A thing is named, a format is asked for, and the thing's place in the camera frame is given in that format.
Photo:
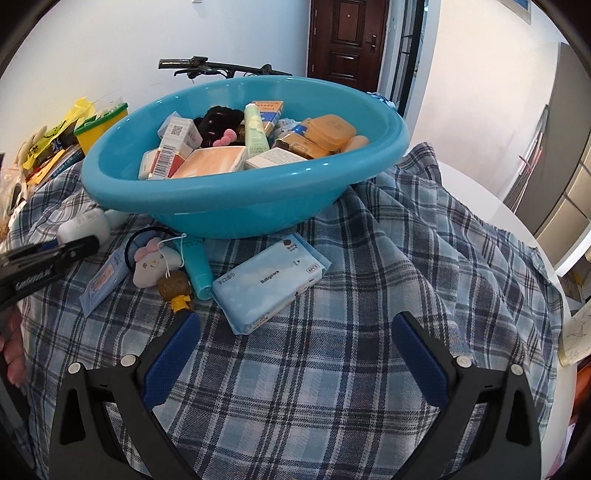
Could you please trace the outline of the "person's left hand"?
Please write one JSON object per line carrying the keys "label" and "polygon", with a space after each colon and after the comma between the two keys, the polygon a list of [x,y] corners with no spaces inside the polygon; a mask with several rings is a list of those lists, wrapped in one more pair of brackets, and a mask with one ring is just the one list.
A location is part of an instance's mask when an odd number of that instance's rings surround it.
{"label": "person's left hand", "polygon": [[9,310],[1,333],[1,353],[7,364],[7,380],[20,388],[26,380],[26,360],[21,331],[22,315],[17,306]]}

